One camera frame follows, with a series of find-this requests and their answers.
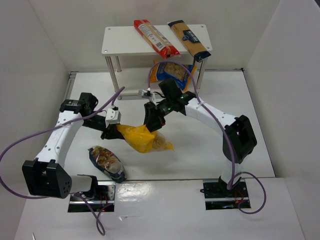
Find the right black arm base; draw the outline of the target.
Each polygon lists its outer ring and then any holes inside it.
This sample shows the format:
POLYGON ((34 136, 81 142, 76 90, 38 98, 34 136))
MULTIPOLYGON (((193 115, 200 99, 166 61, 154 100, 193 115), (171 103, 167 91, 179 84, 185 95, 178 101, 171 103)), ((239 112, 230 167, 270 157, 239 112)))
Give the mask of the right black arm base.
POLYGON ((204 181, 203 187, 199 191, 204 196, 207 211, 237 209, 239 204, 243 209, 251 208, 249 193, 244 180, 241 180, 230 191, 223 191, 218 180, 204 181))

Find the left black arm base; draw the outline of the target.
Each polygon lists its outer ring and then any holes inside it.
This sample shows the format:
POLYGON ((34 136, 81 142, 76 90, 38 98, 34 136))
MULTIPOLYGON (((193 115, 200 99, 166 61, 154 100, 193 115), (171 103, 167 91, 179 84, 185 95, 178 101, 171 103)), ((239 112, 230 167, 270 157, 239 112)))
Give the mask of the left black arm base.
MULTIPOLYGON (((98 181, 98 193, 89 195, 88 193, 80 194, 90 205, 95 213, 114 212, 116 183, 111 181, 98 181)), ((82 198, 71 195, 68 204, 68 213, 88 213, 89 207, 82 198)))

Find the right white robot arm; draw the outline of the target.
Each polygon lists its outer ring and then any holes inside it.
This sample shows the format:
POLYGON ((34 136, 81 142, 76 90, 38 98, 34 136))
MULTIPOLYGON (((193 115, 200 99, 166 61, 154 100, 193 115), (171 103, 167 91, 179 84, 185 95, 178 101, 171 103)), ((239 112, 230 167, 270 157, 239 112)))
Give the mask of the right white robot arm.
POLYGON ((141 98, 149 101, 144 104, 144 125, 150 132, 161 129, 166 121, 165 116, 171 112, 181 113, 194 118, 222 136, 222 152, 229 161, 219 177, 219 182, 230 191, 240 180, 243 160, 253 152, 257 139, 249 118, 245 115, 236 117, 227 114, 205 103, 195 93, 182 92, 173 79, 159 83, 162 100, 156 102, 155 93, 140 90, 141 98))

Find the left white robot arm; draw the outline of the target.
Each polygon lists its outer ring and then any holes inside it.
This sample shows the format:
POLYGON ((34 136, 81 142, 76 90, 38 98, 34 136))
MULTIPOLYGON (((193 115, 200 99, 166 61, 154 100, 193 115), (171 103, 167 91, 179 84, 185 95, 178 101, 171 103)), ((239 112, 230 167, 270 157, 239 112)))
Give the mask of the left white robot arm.
POLYGON ((34 160, 22 165, 28 191, 33 196, 66 198, 79 192, 89 196, 98 192, 98 180, 93 175, 70 176, 64 169, 67 153, 81 127, 101 132, 107 140, 122 139, 117 130, 121 113, 116 106, 96 109, 98 99, 91 93, 81 93, 78 100, 66 99, 59 108, 56 126, 43 149, 34 160))

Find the yellow macaroni bag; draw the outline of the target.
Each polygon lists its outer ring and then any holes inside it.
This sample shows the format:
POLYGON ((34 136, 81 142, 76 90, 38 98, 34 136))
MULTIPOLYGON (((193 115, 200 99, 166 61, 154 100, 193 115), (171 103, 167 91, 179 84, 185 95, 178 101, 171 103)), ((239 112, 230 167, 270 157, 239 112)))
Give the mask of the yellow macaroni bag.
POLYGON ((174 150, 173 144, 163 134, 157 130, 150 132, 145 125, 117 124, 116 129, 122 134, 125 141, 139 153, 174 150))

